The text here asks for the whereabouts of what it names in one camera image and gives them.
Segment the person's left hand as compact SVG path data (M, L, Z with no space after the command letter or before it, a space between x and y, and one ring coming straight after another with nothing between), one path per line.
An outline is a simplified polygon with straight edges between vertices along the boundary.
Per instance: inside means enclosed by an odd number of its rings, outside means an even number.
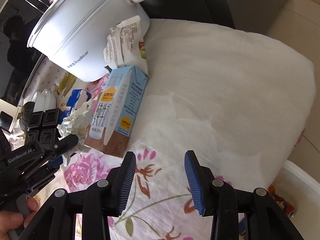
M0 213L0 235L1 239L10 239L8 235L9 230L14 230L19 228L20 226L24 226L25 228L28 226L30 221L36 215L39 210L39 202L33 197L29 197L27 199L27 206L30 210L30 214L27 217L23 218L21 213L10 212L2 210Z

